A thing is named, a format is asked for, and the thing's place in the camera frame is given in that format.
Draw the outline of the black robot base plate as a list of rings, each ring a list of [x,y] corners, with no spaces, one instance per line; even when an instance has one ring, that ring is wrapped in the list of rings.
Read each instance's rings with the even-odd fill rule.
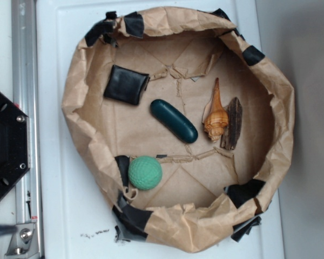
[[[29,170],[28,116],[0,92],[0,201]]]

